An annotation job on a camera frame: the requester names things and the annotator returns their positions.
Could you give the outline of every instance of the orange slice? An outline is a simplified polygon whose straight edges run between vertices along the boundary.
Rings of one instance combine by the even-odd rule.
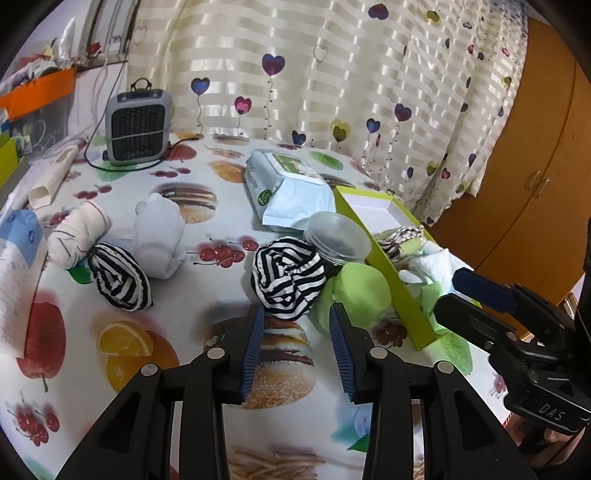
[[[113,322],[99,334],[96,347],[109,355],[150,356],[154,341],[142,327],[134,322]]]

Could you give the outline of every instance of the wardrobe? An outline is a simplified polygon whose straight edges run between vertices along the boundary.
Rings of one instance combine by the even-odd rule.
[[[591,85],[551,27],[529,26],[521,85],[481,190],[453,202],[429,231],[479,274],[559,303],[583,274]]]

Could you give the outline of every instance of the wooden cabinet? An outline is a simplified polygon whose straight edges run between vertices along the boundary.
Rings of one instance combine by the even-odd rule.
[[[478,273],[559,303],[582,275],[590,216],[591,85],[560,37],[530,20],[521,85],[482,188],[429,230]]]

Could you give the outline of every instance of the white striped curtain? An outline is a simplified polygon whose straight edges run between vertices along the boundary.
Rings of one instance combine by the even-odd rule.
[[[521,78],[526,9],[517,0],[142,0],[128,83],[147,77],[173,95],[175,132],[350,155],[432,223],[478,192]]]

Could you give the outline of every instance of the gray fan heater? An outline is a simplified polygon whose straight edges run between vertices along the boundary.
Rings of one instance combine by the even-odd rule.
[[[140,80],[146,81],[146,88],[136,88]],[[164,90],[152,90],[152,84],[144,78],[134,82],[129,92],[112,97],[105,116],[106,156],[111,164],[132,165],[162,158],[168,150],[172,108],[172,96]]]

